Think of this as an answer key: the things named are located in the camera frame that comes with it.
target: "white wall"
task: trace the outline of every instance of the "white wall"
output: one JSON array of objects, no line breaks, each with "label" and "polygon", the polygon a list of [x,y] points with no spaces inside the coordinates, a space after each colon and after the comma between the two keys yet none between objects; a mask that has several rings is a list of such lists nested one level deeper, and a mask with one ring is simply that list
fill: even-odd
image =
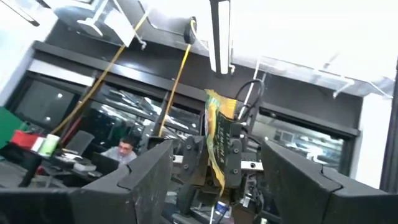
[{"label": "white wall", "polygon": [[370,94],[364,97],[354,148],[351,178],[379,188],[391,113],[391,100]]},{"label": "white wall", "polygon": [[28,67],[35,40],[44,41],[57,17],[50,9],[32,5],[28,11],[40,25],[34,27],[0,2],[0,106],[3,106]]}]

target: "yellow snack bag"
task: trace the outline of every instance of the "yellow snack bag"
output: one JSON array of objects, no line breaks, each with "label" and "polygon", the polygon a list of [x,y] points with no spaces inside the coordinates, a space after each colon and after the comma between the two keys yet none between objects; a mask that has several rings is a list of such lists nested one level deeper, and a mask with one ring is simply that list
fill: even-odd
[{"label": "yellow snack bag", "polygon": [[221,185],[220,195],[225,187],[224,170],[230,145],[230,130],[234,119],[236,100],[220,96],[213,90],[205,90],[206,114],[205,132],[209,160]]}]

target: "wall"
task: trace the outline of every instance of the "wall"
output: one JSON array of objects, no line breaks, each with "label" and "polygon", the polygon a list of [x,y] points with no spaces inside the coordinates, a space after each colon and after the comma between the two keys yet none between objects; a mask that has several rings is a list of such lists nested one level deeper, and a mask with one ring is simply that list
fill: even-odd
[{"label": "wall", "polygon": [[391,100],[370,94],[364,97],[350,177],[379,188],[391,113]]},{"label": "wall", "polygon": [[[118,49],[115,45],[78,35],[61,22],[54,27],[46,43],[101,59],[103,63],[110,61]],[[178,72],[182,57],[183,51],[179,49],[148,43],[147,48],[141,51],[139,45],[133,43],[116,63],[171,80]],[[201,90],[214,89],[224,96],[234,97],[240,86],[251,79],[253,73],[251,68],[236,66],[233,77],[217,78],[210,70],[207,57],[190,54],[180,83]],[[242,92],[240,100],[244,99],[246,91]],[[272,76],[264,101],[345,127],[357,128],[362,98],[340,94],[333,99],[332,93],[332,90],[309,83]]]},{"label": "wall", "polygon": [[22,78],[33,55],[34,40],[45,40],[57,21],[48,9],[39,9],[34,27],[0,2],[0,106]]}]

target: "man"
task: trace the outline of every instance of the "man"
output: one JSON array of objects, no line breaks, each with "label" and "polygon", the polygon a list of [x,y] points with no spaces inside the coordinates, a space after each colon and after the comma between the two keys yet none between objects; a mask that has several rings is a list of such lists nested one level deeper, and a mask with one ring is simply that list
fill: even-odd
[{"label": "man", "polygon": [[122,138],[119,146],[114,146],[101,155],[119,161],[120,165],[125,165],[137,157],[137,154],[132,151],[134,143],[135,140],[130,136]]}]

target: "bag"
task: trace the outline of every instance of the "bag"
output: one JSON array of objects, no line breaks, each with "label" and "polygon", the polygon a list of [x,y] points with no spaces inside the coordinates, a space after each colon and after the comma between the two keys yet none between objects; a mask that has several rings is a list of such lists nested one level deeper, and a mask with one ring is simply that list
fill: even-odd
[{"label": "bag", "polygon": [[234,122],[236,100],[220,96],[213,90],[207,94],[205,108],[205,134],[209,160],[221,185],[220,196],[225,187],[227,153],[230,147],[231,124]]}]

